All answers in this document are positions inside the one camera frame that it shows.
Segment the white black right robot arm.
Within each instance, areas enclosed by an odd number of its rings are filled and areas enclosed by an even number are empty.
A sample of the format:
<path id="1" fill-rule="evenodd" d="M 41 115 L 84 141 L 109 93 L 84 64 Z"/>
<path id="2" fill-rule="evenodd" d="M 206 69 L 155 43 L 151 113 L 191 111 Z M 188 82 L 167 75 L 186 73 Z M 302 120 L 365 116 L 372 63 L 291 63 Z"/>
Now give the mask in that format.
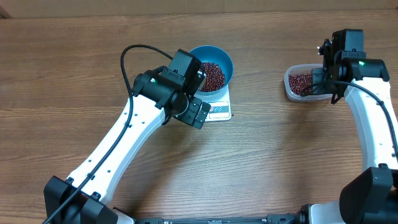
<path id="1" fill-rule="evenodd" d="M 386 64 L 367 58 L 360 29 L 338 30 L 318 50 L 322 74 L 300 96 L 331 95 L 333 105 L 345 99 L 361 144 L 363 172 L 338 200 L 309 205 L 306 222 L 397 223 L 397 118 Z"/>

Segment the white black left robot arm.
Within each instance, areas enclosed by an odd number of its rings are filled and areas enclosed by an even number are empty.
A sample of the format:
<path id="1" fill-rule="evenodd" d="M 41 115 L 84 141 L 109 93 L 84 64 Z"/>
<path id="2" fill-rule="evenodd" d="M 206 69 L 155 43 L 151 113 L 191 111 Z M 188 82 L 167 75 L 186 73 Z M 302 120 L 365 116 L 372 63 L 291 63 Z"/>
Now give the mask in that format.
<path id="1" fill-rule="evenodd" d="M 175 118 L 201 129 L 210 104 L 195 97 L 205 68 L 194 55 L 177 50 L 168 66 L 138 74 L 126 84 L 128 100 L 96 149 L 70 175 L 53 176 L 44 188 L 46 223 L 135 223 L 110 209 L 116 187 L 149 136 Z"/>

